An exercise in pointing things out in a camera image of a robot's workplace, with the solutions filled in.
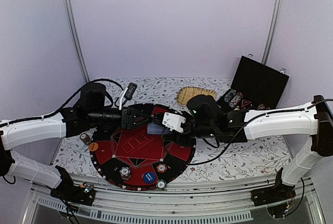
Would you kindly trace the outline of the round red black poker mat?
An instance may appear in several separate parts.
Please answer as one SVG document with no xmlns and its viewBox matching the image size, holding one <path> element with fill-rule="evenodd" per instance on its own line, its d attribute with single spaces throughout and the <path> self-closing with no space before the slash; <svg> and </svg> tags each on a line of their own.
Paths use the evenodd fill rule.
<svg viewBox="0 0 333 224">
<path fill-rule="evenodd" d="M 176 111 L 161 104 L 140 103 L 133 107 L 153 117 L 157 113 Z M 195 144 L 183 147 L 169 141 L 169 131 L 164 129 L 159 135 L 147 134 L 147 125 L 133 130 L 98 126 L 92 142 L 98 143 L 98 150 L 90 151 L 92 163 L 98 174 L 109 183 L 133 191 L 153 190 L 158 180 L 169 183 L 182 174 L 195 154 Z M 167 166 L 165 173 L 157 172 L 157 165 Z M 131 178 L 123 181 L 120 168 L 131 168 Z M 146 172 L 153 172 L 156 180 L 147 184 L 143 181 Z"/>
</svg>

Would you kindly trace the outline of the orange big blind button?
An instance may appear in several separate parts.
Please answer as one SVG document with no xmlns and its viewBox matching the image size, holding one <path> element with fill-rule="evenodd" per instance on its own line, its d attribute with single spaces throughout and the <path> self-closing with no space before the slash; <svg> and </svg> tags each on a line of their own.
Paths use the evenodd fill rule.
<svg viewBox="0 0 333 224">
<path fill-rule="evenodd" d="M 96 142 L 92 142 L 89 144 L 88 146 L 88 149 L 91 151 L 91 152 L 95 152 L 98 150 L 98 143 Z"/>
</svg>

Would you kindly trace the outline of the blue white poker chip stack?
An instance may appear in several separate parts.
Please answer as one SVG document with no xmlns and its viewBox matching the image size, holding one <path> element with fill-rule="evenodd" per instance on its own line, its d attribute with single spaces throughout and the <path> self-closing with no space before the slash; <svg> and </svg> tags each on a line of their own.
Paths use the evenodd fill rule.
<svg viewBox="0 0 333 224">
<path fill-rule="evenodd" d="M 131 168 L 124 166 L 119 170 L 120 177 L 123 181 L 128 181 L 131 178 Z"/>
</svg>

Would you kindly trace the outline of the red white poker chip stack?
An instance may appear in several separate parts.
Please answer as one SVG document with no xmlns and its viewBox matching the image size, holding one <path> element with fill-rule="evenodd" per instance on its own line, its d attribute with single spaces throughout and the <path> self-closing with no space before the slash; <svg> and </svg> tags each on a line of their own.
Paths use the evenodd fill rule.
<svg viewBox="0 0 333 224">
<path fill-rule="evenodd" d="M 157 172 L 159 173 L 165 173 L 167 170 L 167 166 L 163 163 L 160 163 L 157 165 Z"/>
</svg>

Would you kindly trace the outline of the multicolour chip stack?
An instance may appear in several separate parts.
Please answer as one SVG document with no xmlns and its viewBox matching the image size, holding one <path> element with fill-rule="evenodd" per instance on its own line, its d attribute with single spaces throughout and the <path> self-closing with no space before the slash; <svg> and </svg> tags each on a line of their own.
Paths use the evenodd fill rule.
<svg viewBox="0 0 333 224">
<path fill-rule="evenodd" d="M 85 144 L 85 145 L 89 145 L 90 144 L 90 137 L 87 133 L 82 133 L 80 134 L 80 140 Z"/>
</svg>

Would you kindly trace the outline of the blue small blind button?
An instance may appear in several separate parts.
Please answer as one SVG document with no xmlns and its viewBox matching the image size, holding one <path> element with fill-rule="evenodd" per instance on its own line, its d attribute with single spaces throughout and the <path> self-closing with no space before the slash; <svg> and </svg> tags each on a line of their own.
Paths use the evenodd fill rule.
<svg viewBox="0 0 333 224">
<path fill-rule="evenodd" d="M 156 180 L 156 175 L 153 172 L 146 172 L 143 175 L 143 181 L 147 184 L 153 183 Z"/>
</svg>

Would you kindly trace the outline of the green poker chip stack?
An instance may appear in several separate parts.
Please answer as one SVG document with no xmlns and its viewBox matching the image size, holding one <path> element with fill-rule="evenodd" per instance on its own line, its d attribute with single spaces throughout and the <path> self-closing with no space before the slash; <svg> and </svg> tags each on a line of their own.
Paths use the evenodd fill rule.
<svg viewBox="0 0 333 224">
<path fill-rule="evenodd" d="M 164 180 L 158 180 L 157 181 L 157 183 L 156 183 L 156 187 L 157 187 L 157 189 L 159 189 L 159 190 L 164 190 L 165 188 L 166 188 L 166 186 L 167 186 L 167 183 L 166 183 L 166 181 L 164 181 Z"/>
</svg>

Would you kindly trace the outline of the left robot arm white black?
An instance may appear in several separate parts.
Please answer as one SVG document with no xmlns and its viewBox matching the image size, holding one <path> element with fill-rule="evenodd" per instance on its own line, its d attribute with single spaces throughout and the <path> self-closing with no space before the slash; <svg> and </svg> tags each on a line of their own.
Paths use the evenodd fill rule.
<svg viewBox="0 0 333 224">
<path fill-rule="evenodd" d="M 24 157 L 14 147 L 51 138 L 77 136 L 92 128 L 133 130 L 151 122 L 151 116 L 133 107 L 106 106 L 111 99 L 100 80 L 83 85 L 76 91 L 80 97 L 72 107 L 35 117 L 1 122 L 1 177 L 20 177 L 50 188 L 51 196 L 64 203 L 91 206 L 95 190 L 89 183 L 75 186 L 69 173 L 60 166 L 48 166 Z"/>
</svg>

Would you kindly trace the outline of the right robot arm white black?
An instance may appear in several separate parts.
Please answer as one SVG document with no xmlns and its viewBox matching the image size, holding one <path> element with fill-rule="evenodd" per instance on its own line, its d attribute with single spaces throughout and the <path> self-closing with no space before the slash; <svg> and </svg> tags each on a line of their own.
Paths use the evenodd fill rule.
<svg viewBox="0 0 333 224">
<path fill-rule="evenodd" d="M 213 138 L 230 146 L 262 137 L 306 134 L 308 139 L 296 157 L 281 168 L 271 187 L 251 191 L 255 206 L 292 199 L 297 182 L 324 157 L 332 156 L 332 112 L 323 96 L 291 108 L 223 112 L 211 97 L 198 95 L 188 101 L 190 116 L 164 113 L 162 126 L 172 140 L 193 144 L 196 138 Z"/>
</svg>

